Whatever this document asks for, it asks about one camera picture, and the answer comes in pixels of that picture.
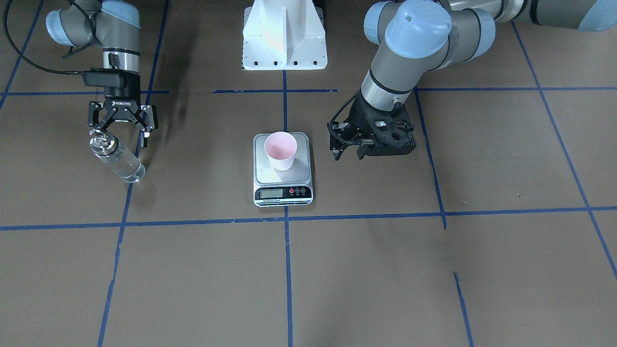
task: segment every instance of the floor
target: floor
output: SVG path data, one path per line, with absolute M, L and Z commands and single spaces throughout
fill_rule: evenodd
M 376 52 L 373 1 L 328 2 L 311 72 L 241 70 L 250 0 L 130 2 L 160 117 L 134 185 L 88 148 L 101 90 L 0 42 L 1 346 L 615 345 L 617 28 L 499 25 L 419 82 L 418 149 L 334 162 L 325 123 Z M 62 7 L 15 1 L 15 41 L 98 66 L 60 59 L 44 18 Z M 311 205 L 251 201 L 251 141 L 277 130 L 312 141 Z

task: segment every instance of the digital kitchen scale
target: digital kitchen scale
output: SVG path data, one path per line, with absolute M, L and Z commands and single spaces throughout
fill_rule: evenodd
M 313 201 L 313 177 L 310 169 L 309 138 L 304 133 L 290 133 L 298 149 L 289 170 L 275 170 L 263 144 L 270 134 L 253 138 L 253 202 L 258 207 L 308 205 Z

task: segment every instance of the blue tape line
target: blue tape line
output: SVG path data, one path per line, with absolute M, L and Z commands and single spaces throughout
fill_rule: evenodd
M 338 89 L 288 89 L 288 93 L 337 93 Z
M 617 211 L 617 206 L 592 207 L 593 211 Z M 585 212 L 586 207 L 566 207 L 553 209 L 520 209 L 520 210 L 485 210 L 485 211 L 451 211 L 445 212 L 446 216 L 456 215 L 506 215 L 506 214 L 540 214 L 540 213 L 567 213 Z M 352 214 L 352 215 L 310 215 L 290 217 L 291 221 L 302 220 L 340 220 L 340 219 L 382 219 L 382 218 L 418 218 L 440 217 L 441 212 L 417 212 L 402 214 Z M 126 223 L 91 223 L 91 224 L 41 224 L 41 225 L 7 225 L 0 226 L 0 231 L 14 230 L 46 230 L 46 229 L 72 229 L 72 228 L 109 228 L 120 227 L 158 227 L 165 225 L 201 225 L 201 224 L 230 224 L 230 223 L 260 223 L 282 222 L 283 217 L 245 218 L 245 219 L 196 219 L 196 220 L 161 220 Z
M 283 131 L 287 131 L 287 71 L 283 70 Z
M 124 211 L 122 212 L 122 225 L 120 226 L 120 232 L 118 233 L 118 243 L 116 244 L 116 252 L 114 257 L 114 275 L 112 276 L 112 280 L 109 283 L 109 287 L 107 289 L 107 299 L 105 301 L 105 309 L 103 310 L 103 319 L 101 320 L 101 330 L 99 331 L 99 340 L 97 343 L 97 347 L 103 346 L 103 339 L 105 338 L 105 329 L 107 328 L 107 318 L 109 317 L 109 308 L 112 302 L 112 295 L 114 293 L 114 285 L 116 273 L 118 272 L 118 263 L 120 262 L 120 245 L 122 244 L 122 240 L 124 239 L 124 229 L 126 224 L 126 218 L 128 216 L 128 207 L 131 204 L 131 194 L 133 192 L 133 184 L 129 183 L 128 189 L 126 191 L 126 201 L 124 203 Z
M 160 52 L 160 45 L 161 42 L 163 40 L 163 33 L 165 30 L 165 21 L 167 20 L 167 11 L 169 8 L 169 0 L 166 0 L 165 2 L 165 9 L 163 11 L 163 20 L 161 22 L 161 28 L 160 28 L 160 33 L 159 33 L 159 42 L 157 43 L 157 49 L 156 49 L 156 53 L 154 54 L 154 62 L 152 63 L 152 73 L 150 76 L 150 84 L 148 86 L 148 92 L 147 92 L 147 96 L 146 96 L 146 104 L 149 103 L 150 101 L 150 96 L 152 95 L 152 86 L 154 84 L 154 75 L 156 73 L 156 67 L 157 67 L 157 63 L 159 60 L 159 52 Z M 139 155 L 139 141 L 138 144 L 136 146 L 135 149 L 135 154 L 138 156 Z M 107 327 L 107 318 L 109 316 L 109 308 L 111 305 L 111 300 L 112 300 L 112 295 L 114 293 L 114 285 L 115 285 L 115 278 L 116 278 L 116 273 L 118 271 L 118 263 L 120 262 L 120 245 L 122 244 L 122 240 L 124 238 L 124 230 L 125 230 L 125 225 L 126 225 L 126 218 L 128 217 L 128 209 L 129 206 L 131 204 L 131 194 L 133 192 L 133 184 L 129 183 L 128 185 L 128 189 L 126 191 L 126 202 L 124 205 L 124 211 L 122 214 L 122 226 L 120 227 L 120 233 L 118 234 L 118 243 L 116 244 L 116 253 L 115 253 L 115 259 L 114 259 L 114 276 L 112 277 L 111 282 L 109 283 L 109 288 L 107 289 L 107 300 L 105 302 L 105 309 L 103 311 L 103 319 L 101 321 L 101 331 L 99 332 L 99 341 L 97 344 L 97 347 L 102 347 L 103 346 L 103 340 L 105 338 L 105 329 Z
M 217 89 L 212 94 L 229 93 L 337 93 L 338 89 Z
M 508 91 L 537 90 L 536 87 L 479 87 L 479 88 L 417 88 L 419 91 Z
M 32 21 L 32 26 L 30 26 L 30 31 L 28 31 L 28 36 L 26 36 L 26 41 L 23 42 L 21 51 L 24 54 L 26 53 L 26 48 L 28 48 L 28 43 L 30 43 L 30 38 L 32 38 L 32 33 L 34 33 L 35 31 L 36 23 L 38 22 L 39 16 L 41 15 L 41 10 L 43 10 L 43 2 L 44 0 L 41 0 L 41 2 L 39 2 L 39 6 L 36 9 L 35 18 Z M 4 89 L 4 95 L 2 95 L 2 99 L 0 99 L 0 110 L 4 106 L 4 101 L 6 100 L 7 93 L 10 90 L 10 86 L 13 84 L 13 80 L 15 79 L 15 75 L 17 74 L 17 69 L 19 68 L 19 63 L 21 63 L 21 61 L 22 61 L 22 57 L 18 56 L 17 62 L 15 62 L 15 66 L 13 66 L 13 71 L 10 74 L 9 82 L 6 84 L 6 88 Z
M 422 104 L 420 103 L 420 95 L 418 94 L 418 88 L 413 89 L 413 94 L 416 97 L 416 105 L 418 106 L 418 115 L 420 116 L 420 123 L 422 124 L 422 134 L 426 140 L 426 152 L 428 153 L 428 160 L 431 163 L 431 169 L 433 170 L 433 183 L 435 184 L 435 194 L 437 194 L 437 202 L 439 203 L 439 212 L 441 212 L 441 220 L 444 223 L 444 229 L 447 229 L 448 223 L 445 219 L 444 203 L 441 199 L 441 191 L 439 190 L 439 181 L 437 180 L 437 170 L 435 170 L 435 162 L 433 161 L 433 154 L 431 153 L 431 145 L 428 141 L 428 134 L 426 132 L 426 124 L 424 122 L 424 112 L 422 112 Z
M 227 93 L 282 93 L 282 89 L 218 89 L 212 92 L 212 94 L 227 94 Z
M 617 211 L 617 206 L 592 207 L 592 211 Z
M 540 87 L 541 90 L 617 90 L 617 87 Z
M 586 207 L 566 207 L 555 209 L 522 209 L 522 210 L 494 210 L 494 211 L 453 211 L 446 212 L 451 215 L 504 215 L 504 214 L 535 214 L 535 213 L 565 213 L 565 212 L 587 212 Z
M 478 88 L 418 88 L 419 91 L 519 91 L 519 90 L 617 90 L 617 87 L 478 87 Z
M 159 64 L 160 47 L 163 43 L 163 34 L 165 33 L 165 23 L 167 22 L 167 11 L 168 10 L 169 10 L 169 0 L 166 0 L 165 9 L 163 10 L 163 20 L 160 23 L 159 41 L 156 44 L 154 60 L 152 61 L 152 72 L 150 73 L 150 83 L 148 83 L 148 93 L 146 95 L 146 105 L 150 103 L 150 97 L 152 96 L 152 88 L 154 87 L 154 77 L 156 75 L 157 65 Z
M 196 219 L 196 220 L 161 220 L 160 222 L 127 222 L 127 227 L 162 227 L 165 225 L 203 225 L 231 223 L 282 222 L 282 217 L 244 218 L 244 219 Z
M 579 192 L 581 193 L 581 197 L 583 199 L 583 201 L 585 202 L 585 207 L 587 208 L 587 212 L 589 213 L 589 217 L 591 218 L 591 222 L 594 225 L 595 228 L 595 232 L 598 235 L 598 239 L 600 240 L 600 244 L 602 244 L 602 248 L 604 249 L 604 253 L 607 256 L 608 259 L 608 263 L 611 266 L 611 269 L 613 270 L 613 275 L 615 276 L 615 279 L 617 279 L 617 267 L 615 267 L 615 262 L 613 261 L 613 257 L 611 256 L 610 251 L 608 250 L 608 246 L 604 240 L 604 236 L 602 236 L 602 232 L 600 231 L 600 227 L 598 226 L 598 222 L 595 219 L 594 216 L 594 212 L 591 209 L 591 206 L 589 204 L 589 200 L 587 200 L 587 196 L 585 195 L 585 191 L 582 188 L 582 184 L 581 184 L 581 180 L 578 177 L 578 174 L 576 173 L 576 170 L 574 169 L 574 164 L 572 163 L 572 159 L 570 158 L 570 154 L 568 153 L 568 149 L 566 148 L 566 144 L 563 141 L 563 138 L 561 137 L 561 133 L 559 132 L 559 128 L 557 127 L 557 122 L 555 121 L 555 118 L 553 116 L 553 112 L 550 110 L 550 106 L 549 106 L 549 102 L 546 99 L 546 96 L 544 95 L 544 92 L 542 91 L 542 88 L 540 87 L 540 81 L 538 80 L 538 77 L 536 75 L 536 71 L 534 70 L 533 65 L 531 64 L 531 59 L 529 58 L 529 54 L 527 54 L 527 50 L 525 49 L 525 45 L 523 44 L 523 40 L 521 39 L 521 35 L 518 33 L 518 30 L 516 29 L 516 25 L 514 24 L 514 22 L 512 22 L 512 29 L 514 29 L 514 33 L 516 34 L 516 39 L 518 39 L 518 43 L 521 46 L 521 49 L 523 50 L 523 54 L 525 55 L 525 59 L 527 60 L 527 64 L 529 65 L 529 69 L 531 70 L 531 74 L 534 77 L 534 80 L 536 81 L 536 85 L 538 87 L 538 90 L 540 91 L 540 96 L 542 97 L 542 102 L 544 102 L 544 107 L 546 107 L 546 111 L 549 114 L 549 118 L 550 118 L 550 122 L 553 125 L 553 129 L 555 130 L 555 134 L 557 135 L 557 139 L 559 140 L 559 144 L 561 145 L 561 149 L 563 150 L 563 154 L 566 156 L 566 160 L 568 161 L 568 165 L 570 166 L 570 171 L 572 171 L 572 174 L 574 175 L 574 180 L 576 181 L 576 185 L 579 188 Z
M 169 90 L 141 91 L 141 94 L 171 94 Z M 7 96 L 39 96 L 39 95 L 103 95 L 102 91 L 11 91 Z
M 415 218 L 415 217 L 441 217 L 441 212 L 418 212 L 398 214 L 347 214 L 347 215 L 307 215 L 290 217 L 289 220 L 339 220 L 339 219 L 380 219 L 380 218 Z
M 84 228 L 117 228 L 122 223 L 82 223 L 82 224 L 42 224 L 42 225 L 13 225 L 0 227 L 0 231 L 13 230 L 51 230 L 51 229 L 84 229 Z
M 285 264 L 287 273 L 287 346 L 294 346 L 293 303 L 291 298 L 291 251 L 289 249 L 289 208 L 285 206 Z
M 461 303 L 461 311 L 463 312 L 463 319 L 465 320 L 465 330 L 467 331 L 467 340 L 469 340 L 469 347 L 473 347 L 473 336 L 471 335 L 471 325 L 469 324 L 469 317 L 467 316 L 467 307 L 465 306 L 465 298 L 461 291 L 460 281 L 458 279 L 458 272 L 454 272 L 454 280 L 457 283 L 458 300 Z

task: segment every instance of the black cable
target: black cable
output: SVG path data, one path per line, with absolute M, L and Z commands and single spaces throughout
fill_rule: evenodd
M 9 9 L 10 9 L 10 5 L 13 3 L 13 0 L 7 0 L 6 2 L 6 6 L 4 6 L 4 13 L 2 14 L 2 28 L 4 29 L 4 36 L 6 36 L 6 39 L 9 41 L 9 44 L 11 47 L 13 47 L 13 50 L 15 52 L 17 52 L 17 54 L 23 59 L 25 60 L 28 64 L 36 67 L 39 70 L 45 71 L 45 72 L 49 72 L 49 73 L 55 73 L 58 75 L 83 75 L 84 71 L 60 71 L 60 70 L 53 70 L 53 69 L 47 69 L 46 67 L 42 67 L 36 63 L 34 63 L 33 61 L 29 60 L 20 50 L 19 48 L 17 48 L 17 46 L 15 45 L 15 43 L 13 42 L 13 39 L 10 37 L 9 34 L 9 26 L 7 24 L 8 22 L 8 16 L 9 16 Z
M 92 40 L 96 38 L 96 21 L 93 22 L 92 18 L 90 18 L 90 16 L 86 13 L 86 11 L 84 11 L 83 8 L 81 8 L 81 6 L 79 6 L 75 1 L 73 0 L 67 0 L 67 1 L 69 4 L 75 6 L 75 8 L 77 8 L 81 12 L 81 14 L 83 14 L 84 17 L 86 17 L 86 20 L 88 20 L 88 23 L 90 23 L 90 27 L 92 28 L 91 30 L 92 36 L 90 36 L 90 39 L 88 39 L 88 42 L 86 44 L 84 44 L 82 47 L 79 47 L 75 51 L 73 50 L 73 47 L 71 46 L 71 50 L 69 50 L 67 54 L 62 56 L 63 59 L 72 57 L 76 55 L 77 53 L 84 51 L 86 48 L 92 45 Z
M 342 138 L 339 134 L 337 134 L 336 132 L 334 132 L 334 129 L 332 129 L 332 126 L 334 125 L 334 121 L 336 120 L 336 117 L 339 116 L 339 114 L 341 114 L 341 112 L 343 112 L 343 110 L 345 109 L 345 107 L 347 107 L 347 105 L 349 105 L 350 102 L 352 102 L 357 96 L 358 93 L 355 93 L 354 95 L 352 95 L 351 98 L 349 98 L 349 100 L 347 100 L 343 106 L 341 106 L 341 108 L 336 112 L 336 114 L 334 115 L 334 117 L 332 117 L 332 119 L 330 120 L 330 122 L 328 123 L 328 132 L 330 132 L 330 135 L 334 136 L 335 139 L 337 139 L 340 143 L 342 144 L 346 144 L 348 146 L 353 146 L 355 144 L 358 144 L 356 141 L 347 141 L 344 138 Z

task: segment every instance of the paper cup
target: paper cup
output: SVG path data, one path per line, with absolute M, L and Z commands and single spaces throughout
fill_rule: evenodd
M 268 136 L 263 144 L 270 164 L 275 170 L 285 171 L 294 163 L 298 143 L 294 135 L 286 132 L 276 132 Z

